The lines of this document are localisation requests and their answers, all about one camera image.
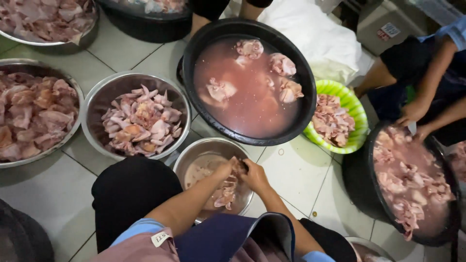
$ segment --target light blue sleeve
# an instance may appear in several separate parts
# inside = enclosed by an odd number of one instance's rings
[[[163,228],[164,226],[162,224],[153,220],[152,218],[140,219],[136,221],[134,224],[132,224],[130,228],[124,231],[119,237],[117,237],[116,240],[113,241],[111,246],[115,246],[116,244],[124,240],[127,240],[128,238],[135,236],[137,234],[145,233],[145,232],[156,233]]]
[[[335,262],[329,255],[319,252],[311,251],[302,257],[306,262]]]
[[[442,27],[435,36],[441,38],[449,35],[458,47],[458,51],[466,50],[466,15],[461,16],[452,24]]]

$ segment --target bowl of raw chicken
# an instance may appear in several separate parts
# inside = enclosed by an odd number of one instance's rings
[[[317,107],[304,134],[312,142],[338,154],[350,154],[361,148],[369,125],[364,107],[344,85],[319,80]]]
[[[98,18],[94,0],[5,0],[0,3],[0,34],[34,46],[79,44]]]
[[[99,82],[84,104],[84,135],[100,153],[118,161],[134,155],[168,156],[191,127],[185,94],[172,81],[157,76],[116,73]]]
[[[459,184],[433,137],[380,122],[361,150],[345,155],[348,196],[366,215],[393,225],[406,241],[439,247],[458,233]]]
[[[242,160],[248,158],[241,145],[226,138],[203,138],[181,152],[173,170],[183,190],[211,175],[221,164],[230,161],[233,165],[230,176],[204,204],[196,224],[215,213],[243,215],[247,211],[254,192],[239,178],[247,173]]]
[[[79,127],[84,96],[68,74],[30,59],[0,60],[0,168],[39,160]]]
[[[249,145],[294,139],[315,110],[306,59],[283,34],[256,21],[229,18],[202,27],[185,49],[183,80],[210,126]]]

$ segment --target black plastic basin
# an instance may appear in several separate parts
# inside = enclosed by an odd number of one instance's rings
[[[367,136],[366,142],[360,150],[345,155],[342,164],[343,181],[348,196],[359,210],[373,219],[393,225],[400,233],[404,234],[403,226],[395,222],[396,217],[382,196],[374,171],[373,151],[377,135],[390,124],[392,123],[386,121],[378,123]],[[450,215],[444,231],[430,238],[418,237],[414,234],[412,240],[422,245],[440,247],[453,240],[461,224],[459,184],[449,162],[445,159],[435,140],[432,137],[427,137],[424,145],[442,164],[445,180],[450,185],[457,200],[450,201],[448,204]]]
[[[191,32],[192,12],[189,9],[180,14],[145,14],[112,0],[97,2],[113,25],[142,41],[168,43],[180,40]]]
[[[194,88],[194,64],[201,52],[220,38],[241,36],[246,39],[260,39],[289,57],[296,64],[296,76],[304,94],[298,117],[290,128],[270,138],[252,138],[228,129],[219,123],[198,97]],[[183,60],[183,80],[189,100],[199,115],[213,128],[225,136],[249,145],[279,145],[292,140],[301,134],[310,123],[316,104],[316,90],[311,68],[298,48],[277,30],[252,20],[240,18],[221,19],[202,27],[189,41]]]

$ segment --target stainless steel bowl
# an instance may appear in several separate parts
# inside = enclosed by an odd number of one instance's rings
[[[205,154],[217,154],[226,159],[236,156],[239,159],[248,159],[249,155],[246,150],[239,144],[226,139],[226,138],[204,138],[200,139],[181,152],[176,160],[173,170],[175,171],[181,183],[183,190],[185,190],[185,175],[189,165],[199,156]],[[254,192],[249,189],[246,184],[239,183],[236,188],[235,201],[232,203],[232,210],[221,209],[227,214],[244,215],[247,206],[251,203]],[[196,224],[199,224],[209,215],[215,211],[202,211],[196,219]]]
[[[361,245],[361,246],[363,246],[365,248],[368,248],[373,253],[376,253],[379,256],[382,256],[384,258],[389,259],[390,261],[395,262],[395,260],[387,253],[387,251],[383,250],[377,244],[372,243],[369,240],[366,240],[366,239],[360,238],[360,237],[353,237],[353,236],[347,236],[347,237],[345,237],[345,239],[346,239],[346,241],[348,241],[353,246],[353,249],[356,252],[359,252],[359,250],[358,250],[357,246],[354,246],[354,244]]]
[[[168,100],[173,102],[171,107],[181,111],[180,117],[183,132],[175,142],[161,154],[150,159],[161,159],[175,151],[188,136],[191,128],[191,107],[184,92],[171,80],[157,76],[145,75],[134,71],[126,71],[111,75],[100,81],[87,95],[84,102],[84,113],[81,118],[82,130],[89,143],[100,153],[117,161],[125,159],[125,156],[115,154],[105,148],[111,139],[102,125],[101,117],[108,108],[113,108],[110,103],[119,95],[131,93],[133,89],[139,89],[141,84],[150,91],[158,89],[160,93],[168,91]]]
[[[94,21],[92,21],[92,24],[90,27],[82,34],[80,43],[86,38],[86,36],[94,29],[94,27],[97,24],[97,21],[99,21],[99,16],[100,16],[100,10],[99,6],[97,6],[96,2],[94,0],[91,0],[91,5],[96,11],[96,17]],[[13,41],[16,41],[18,43],[22,44],[27,44],[27,45],[32,45],[32,46],[40,46],[40,47],[50,47],[50,46],[59,46],[59,45],[64,45],[64,44],[70,44],[70,45],[75,45],[72,42],[33,42],[33,41],[27,41],[21,38],[17,38],[16,36],[13,35],[13,33],[6,33],[0,30],[0,35],[11,39]]]
[[[59,149],[62,145],[64,145],[78,129],[80,123],[79,119],[84,114],[84,95],[82,94],[81,88],[79,87],[78,83],[67,73],[59,69],[54,69],[45,63],[31,59],[2,59],[0,60],[0,71],[5,71],[8,74],[22,72],[31,74],[33,76],[54,76],[60,79],[64,79],[72,88],[76,90],[79,99],[79,114],[76,123],[73,125],[71,131],[63,138],[61,142],[54,145],[52,148],[38,154],[35,157],[15,162],[2,162],[0,163],[0,168],[19,166],[34,162],[53,153],[55,150]]]

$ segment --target tiled floor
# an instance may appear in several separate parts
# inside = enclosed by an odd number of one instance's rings
[[[34,49],[0,38],[0,58],[31,58],[70,73],[86,95],[100,80],[115,72],[136,70],[162,75],[176,81],[175,68],[185,41],[164,45],[133,39],[118,31],[102,16],[100,34],[89,47],[73,55],[45,55]],[[367,71],[373,58],[363,53],[361,70]],[[186,141],[164,159],[172,166],[179,153],[192,142],[221,136],[194,110],[192,130]],[[343,182],[343,156],[334,155],[305,137],[283,145],[243,145],[253,161],[263,165],[271,185],[297,219],[310,217],[344,236],[372,240],[397,261],[422,262],[424,247],[406,243],[393,227],[367,217],[348,199]],[[82,262],[96,254],[94,213],[90,188],[114,160],[99,154],[79,130],[49,157],[17,168],[0,170],[0,198],[33,218],[48,233],[57,262]],[[265,212],[256,196],[246,216]],[[438,255],[445,250],[426,249]]]

